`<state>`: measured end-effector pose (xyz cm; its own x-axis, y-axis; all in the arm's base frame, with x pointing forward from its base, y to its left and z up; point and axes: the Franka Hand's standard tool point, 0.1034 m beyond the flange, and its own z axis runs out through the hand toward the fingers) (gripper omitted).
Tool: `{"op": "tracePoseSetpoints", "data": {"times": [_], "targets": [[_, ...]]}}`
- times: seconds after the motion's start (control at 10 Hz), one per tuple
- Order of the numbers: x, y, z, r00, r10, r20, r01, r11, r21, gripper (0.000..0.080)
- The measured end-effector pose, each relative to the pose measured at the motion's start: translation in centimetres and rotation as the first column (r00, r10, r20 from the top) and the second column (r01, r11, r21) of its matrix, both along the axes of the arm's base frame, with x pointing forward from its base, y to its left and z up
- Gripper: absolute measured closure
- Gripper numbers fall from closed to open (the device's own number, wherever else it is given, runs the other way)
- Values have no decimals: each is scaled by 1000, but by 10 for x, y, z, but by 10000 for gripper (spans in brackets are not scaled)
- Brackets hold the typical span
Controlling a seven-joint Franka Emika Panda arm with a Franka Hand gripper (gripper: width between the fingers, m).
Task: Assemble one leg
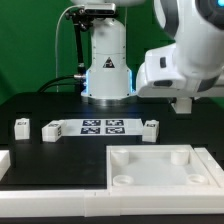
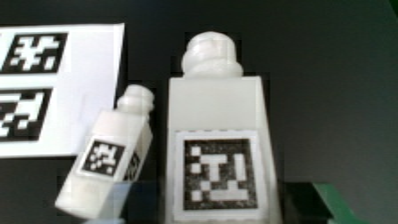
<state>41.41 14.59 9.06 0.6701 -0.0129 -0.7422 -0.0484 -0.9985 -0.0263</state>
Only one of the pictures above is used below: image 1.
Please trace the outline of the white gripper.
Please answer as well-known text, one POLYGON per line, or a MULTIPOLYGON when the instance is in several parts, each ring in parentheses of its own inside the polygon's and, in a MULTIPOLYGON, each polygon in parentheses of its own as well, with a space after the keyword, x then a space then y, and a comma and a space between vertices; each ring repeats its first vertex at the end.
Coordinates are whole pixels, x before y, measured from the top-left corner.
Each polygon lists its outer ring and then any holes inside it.
POLYGON ((176 98, 171 105, 177 114, 190 114, 192 112, 192 102, 191 98, 176 98))

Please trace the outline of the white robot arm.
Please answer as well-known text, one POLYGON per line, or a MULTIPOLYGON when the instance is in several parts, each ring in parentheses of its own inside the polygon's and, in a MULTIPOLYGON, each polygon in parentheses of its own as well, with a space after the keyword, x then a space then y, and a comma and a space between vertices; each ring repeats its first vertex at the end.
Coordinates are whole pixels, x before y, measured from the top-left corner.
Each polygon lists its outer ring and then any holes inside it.
POLYGON ((195 97, 224 97, 224 0, 153 0, 160 27, 175 41, 146 52, 136 77, 126 64, 126 29, 118 6, 145 0, 71 0, 74 24, 91 31, 92 64, 82 98, 117 105, 136 96, 172 97, 175 112, 191 112, 195 97))

